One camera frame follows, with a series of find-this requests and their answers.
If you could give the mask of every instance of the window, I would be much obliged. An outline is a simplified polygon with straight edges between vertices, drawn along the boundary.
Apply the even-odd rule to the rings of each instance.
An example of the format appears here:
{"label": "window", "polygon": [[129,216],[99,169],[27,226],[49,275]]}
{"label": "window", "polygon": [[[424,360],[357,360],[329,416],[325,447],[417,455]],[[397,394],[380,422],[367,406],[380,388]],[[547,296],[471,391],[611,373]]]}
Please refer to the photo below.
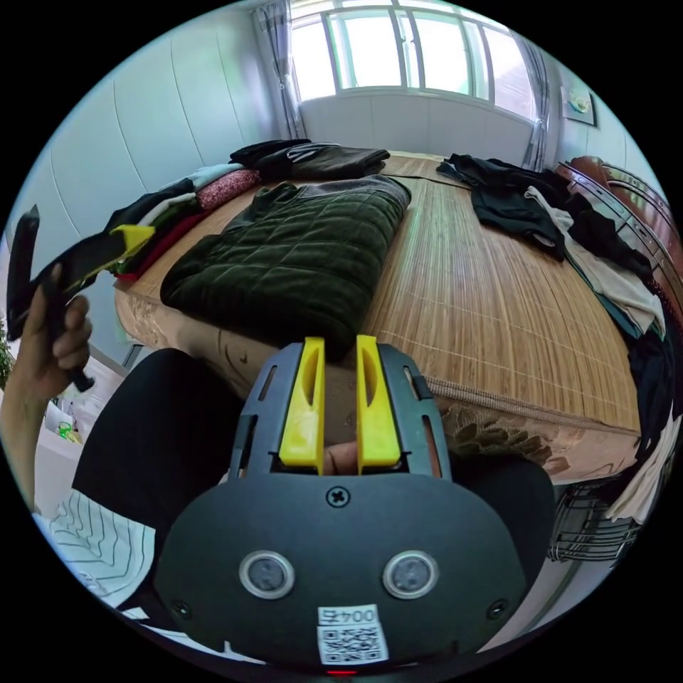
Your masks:
{"label": "window", "polygon": [[536,116],[509,29],[440,0],[292,0],[292,53],[302,101],[403,88],[457,93]]}
{"label": "window", "polygon": [[396,37],[388,12],[330,14],[329,22],[342,88],[401,85]]}
{"label": "window", "polygon": [[329,56],[320,59],[320,55],[326,53],[327,38],[321,21],[297,29],[297,40],[292,42],[292,58],[302,100],[329,97],[337,92]]}
{"label": "window", "polygon": [[470,94],[467,54],[457,19],[415,13],[425,68],[425,87]]}
{"label": "window", "polygon": [[536,109],[534,95],[524,59],[514,38],[490,28],[483,30],[491,52],[496,105],[533,119]]}

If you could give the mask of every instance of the wire basket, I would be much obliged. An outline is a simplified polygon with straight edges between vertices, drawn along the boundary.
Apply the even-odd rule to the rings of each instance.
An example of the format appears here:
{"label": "wire basket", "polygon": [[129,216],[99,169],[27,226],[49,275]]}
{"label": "wire basket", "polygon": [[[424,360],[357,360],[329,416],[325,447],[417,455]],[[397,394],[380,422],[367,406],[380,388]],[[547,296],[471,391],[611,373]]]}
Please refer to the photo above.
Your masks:
{"label": "wire basket", "polygon": [[567,560],[619,561],[634,544],[640,525],[632,519],[611,521],[609,506],[596,493],[604,480],[567,486],[557,504],[548,557]]}

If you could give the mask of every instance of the qr code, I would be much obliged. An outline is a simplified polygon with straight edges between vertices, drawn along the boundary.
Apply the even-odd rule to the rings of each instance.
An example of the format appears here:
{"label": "qr code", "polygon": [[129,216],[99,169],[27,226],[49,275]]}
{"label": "qr code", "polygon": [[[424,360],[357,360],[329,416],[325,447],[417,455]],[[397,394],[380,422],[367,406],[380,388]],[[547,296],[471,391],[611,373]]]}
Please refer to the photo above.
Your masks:
{"label": "qr code", "polygon": [[323,664],[370,664],[387,658],[379,624],[318,628],[318,643]]}

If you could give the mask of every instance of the curtain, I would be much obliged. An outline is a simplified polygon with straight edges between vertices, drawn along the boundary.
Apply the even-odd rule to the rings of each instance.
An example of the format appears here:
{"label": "curtain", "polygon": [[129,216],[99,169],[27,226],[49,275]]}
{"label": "curtain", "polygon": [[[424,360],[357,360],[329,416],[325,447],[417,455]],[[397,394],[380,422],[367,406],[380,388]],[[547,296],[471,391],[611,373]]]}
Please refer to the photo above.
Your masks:
{"label": "curtain", "polygon": [[536,121],[534,130],[531,132],[529,146],[524,155],[525,169],[529,171],[542,171],[545,167],[546,148],[548,145],[548,123],[550,118],[550,84],[548,71],[543,59],[540,47],[534,45],[526,38],[513,33],[517,47],[524,58],[526,70],[529,73],[531,90],[534,93],[536,103]]}
{"label": "curtain", "polygon": [[292,78],[292,14],[289,0],[271,0],[256,10],[256,18],[280,86],[286,133],[290,139],[305,138],[304,122]]}

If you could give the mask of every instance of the hand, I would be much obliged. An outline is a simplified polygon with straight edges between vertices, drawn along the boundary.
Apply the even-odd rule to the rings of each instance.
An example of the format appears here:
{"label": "hand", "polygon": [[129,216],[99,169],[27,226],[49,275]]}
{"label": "hand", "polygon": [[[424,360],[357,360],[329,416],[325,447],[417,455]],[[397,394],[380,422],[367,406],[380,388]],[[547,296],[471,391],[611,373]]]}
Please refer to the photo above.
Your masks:
{"label": "hand", "polygon": [[326,448],[322,473],[323,475],[357,475],[358,444],[354,441]]}
{"label": "hand", "polygon": [[[51,273],[58,281],[61,266]],[[52,347],[46,328],[47,301],[43,288],[38,287],[21,335],[21,344],[8,386],[32,403],[47,405],[70,384],[68,371],[82,368],[90,358],[88,339],[92,325],[88,320],[88,300],[76,297],[65,311],[65,332]]]}

